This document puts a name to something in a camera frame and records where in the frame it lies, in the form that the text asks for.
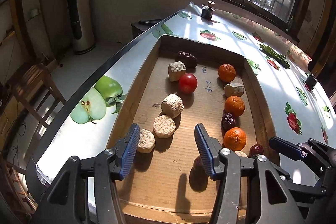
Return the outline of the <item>dark plum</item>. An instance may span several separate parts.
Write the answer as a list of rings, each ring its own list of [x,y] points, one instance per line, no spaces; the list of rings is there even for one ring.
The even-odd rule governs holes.
[[[193,169],[194,170],[201,170],[203,169],[203,163],[202,163],[202,159],[200,156],[197,156],[193,162]]]

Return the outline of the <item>dark red jujube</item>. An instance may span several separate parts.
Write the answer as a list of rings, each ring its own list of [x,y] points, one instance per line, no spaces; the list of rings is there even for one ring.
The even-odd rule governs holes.
[[[227,132],[228,130],[236,127],[236,119],[231,113],[225,113],[222,116],[222,121],[220,125],[223,132]]]

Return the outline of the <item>beige round cob piece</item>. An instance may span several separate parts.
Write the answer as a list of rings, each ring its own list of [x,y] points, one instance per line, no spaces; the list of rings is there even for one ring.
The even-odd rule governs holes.
[[[182,99],[176,94],[169,94],[161,103],[163,113],[174,119],[184,110]]]

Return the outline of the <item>fruit print tablecloth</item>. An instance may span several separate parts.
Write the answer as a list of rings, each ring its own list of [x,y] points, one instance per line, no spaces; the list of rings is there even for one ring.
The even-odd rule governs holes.
[[[175,123],[169,136],[136,153],[117,183],[124,213],[154,221],[205,222],[217,184],[193,169],[194,127],[223,141],[240,129],[239,149],[259,143],[294,182],[317,175],[268,147],[277,136],[294,144],[309,138],[335,146],[335,112],[320,84],[308,90],[309,58],[265,27],[241,26],[237,16],[201,17],[193,3],[157,24],[102,65],[63,106],[30,163],[38,186],[52,183],[73,155],[86,159],[112,146],[132,123],[154,131],[161,116]]]

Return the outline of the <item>orange tangerine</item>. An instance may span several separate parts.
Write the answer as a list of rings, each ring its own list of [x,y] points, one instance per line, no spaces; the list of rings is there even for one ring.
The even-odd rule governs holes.
[[[218,76],[223,82],[230,83],[236,77],[235,68],[230,64],[223,64],[218,69]]]
[[[231,113],[235,118],[237,118],[245,111],[244,101],[238,96],[230,96],[224,103],[224,111]]]
[[[223,137],[223,145],[232,151],[241,151],[247,142],[246,133],[239,127],[229,129]]]

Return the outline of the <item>wooden chair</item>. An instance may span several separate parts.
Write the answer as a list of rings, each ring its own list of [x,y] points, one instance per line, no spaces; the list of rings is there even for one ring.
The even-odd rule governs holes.
[[[47,129],[50,125],[47,120],[56,106],[67,103],[47,67],[41,63],[22,65],[9,79],[8,87],[17,102],[38,121],[39,128]],[[52,105],[46,113],[40,114],[40,108],[49,97],[54,99]]]

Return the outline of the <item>black remote control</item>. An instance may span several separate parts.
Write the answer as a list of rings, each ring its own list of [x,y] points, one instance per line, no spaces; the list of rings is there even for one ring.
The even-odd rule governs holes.
[[[138,24],[144,25],[144,26],[154,26],[157,23],[159,23],[161,19],[152,19],[152,20],[139,20]]]

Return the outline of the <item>large red jujube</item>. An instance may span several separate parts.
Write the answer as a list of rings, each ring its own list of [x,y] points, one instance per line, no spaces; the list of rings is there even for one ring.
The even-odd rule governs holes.
[[[198,60],[194,55],[183,51],[178,52],[175,57],[175,61],[184,63],[185,67],[188,69],[193,69],[198,65]]]

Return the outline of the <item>red tomato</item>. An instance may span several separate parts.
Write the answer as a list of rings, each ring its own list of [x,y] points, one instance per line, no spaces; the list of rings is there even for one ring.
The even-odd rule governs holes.
[[[197,78],[191,74],[184,74],[178,82],[179,91],[183,94],[192,94],[198,86]]]

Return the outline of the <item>small beige cob piece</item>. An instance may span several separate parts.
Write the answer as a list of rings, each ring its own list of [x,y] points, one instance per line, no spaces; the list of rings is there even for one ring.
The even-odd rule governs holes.
[[[140,153],[151,153],[155,147],[154,134],[146,129],[141,129],[137,151]]]

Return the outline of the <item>cardboard box tray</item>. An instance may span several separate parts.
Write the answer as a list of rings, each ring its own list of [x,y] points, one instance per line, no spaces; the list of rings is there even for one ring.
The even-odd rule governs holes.
[[[201,170],[193,169],[199,152],[194,128],[201,123],[208,134],[222,140],[224,84],[218,68],[230,64],[236,69],[235,82],[244,87],[244,113],[237,126],[247,136],[244,152],[260,143],[268,148],[275,134],[266,99],[248,60],[223,48],[176,36],[161,36],[136,71],[122,108],[111,131],[108,147],[125,136],[131,124],[152,130],[162,114],[161,102],[178,93],[178,84],[168,78],[168,66],[179,51],[198,60],[193,70],[198,86],[193,94],[182,95],[184,110],[175,118],[171,137],[157,138],[150,153],[136,153],[130,174],[117,182],[118,196],[127,223],[204,223],[210,219],[218,183]]]

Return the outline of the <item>beige angular cob piece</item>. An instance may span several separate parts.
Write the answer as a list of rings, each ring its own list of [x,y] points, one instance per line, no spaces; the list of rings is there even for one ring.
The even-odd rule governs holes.
[[[178,81],[186,73],[186,67],[183,62],[176,61],[168,66],[168,75],[171,82]]]

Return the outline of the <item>low beige cob piece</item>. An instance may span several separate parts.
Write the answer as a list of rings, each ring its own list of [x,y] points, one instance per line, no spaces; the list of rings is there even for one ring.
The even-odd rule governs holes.
[[[167,115],[154,119],[153,130],[158,138],[169,138],[176,130],[175,122]]]

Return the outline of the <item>dark side table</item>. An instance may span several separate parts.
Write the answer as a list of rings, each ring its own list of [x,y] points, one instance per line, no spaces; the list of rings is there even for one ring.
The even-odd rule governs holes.
[[[152,26],[144,26],[144,25],[138,24],[138,22],[131,23],[133,39],[138,37],[143,32],[147,31],[151,27]]]

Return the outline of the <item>large beige corn cob piece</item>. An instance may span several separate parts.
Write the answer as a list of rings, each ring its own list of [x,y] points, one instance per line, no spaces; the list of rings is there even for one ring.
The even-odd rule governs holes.
[[[244,94],[244,86],[240,83],[229,83],[224,86],[224,94],[228,98],[230,96],[241,97]]]

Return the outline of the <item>green leafy vegetable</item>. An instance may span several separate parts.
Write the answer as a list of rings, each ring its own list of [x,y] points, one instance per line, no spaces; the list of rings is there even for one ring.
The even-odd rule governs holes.
[[[259,47],[267,56],[275,59],[282,67],[284,67],[285,69],[290,68],[290,64],[288,63],[285,55],[277,53],[272,47],[266,44],[259,44]]]

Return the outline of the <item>small dark jujube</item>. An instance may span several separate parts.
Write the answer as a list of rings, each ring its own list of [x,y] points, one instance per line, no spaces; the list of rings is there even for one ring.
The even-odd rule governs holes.
[[[263,155],[264,154],[264,148],[259,143],[254,144],[250,147],[249,155],[250,158],[255,158],[257,155]]]

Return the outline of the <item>white tower fan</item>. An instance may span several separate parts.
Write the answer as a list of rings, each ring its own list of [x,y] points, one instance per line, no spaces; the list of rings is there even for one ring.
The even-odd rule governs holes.
[[[95,47],[89,0],[67,0],[67,7],[74,54],[87,53]]]

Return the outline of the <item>small dark red jar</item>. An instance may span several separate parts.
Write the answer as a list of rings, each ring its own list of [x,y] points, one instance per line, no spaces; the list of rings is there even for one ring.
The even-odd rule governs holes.
[[[201,17],[205,20],[212,20],[213,13],[215,11],[214,9],[215,3],[213,1],[208,1],[207,4],[202,4],[202,13]]]

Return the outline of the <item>tiny beige cob piece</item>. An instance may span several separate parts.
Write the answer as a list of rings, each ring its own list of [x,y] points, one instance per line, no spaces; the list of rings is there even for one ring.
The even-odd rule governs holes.
[[[235,151],[236,155],[240,157],[248,157],[248,155],[243,151]]]

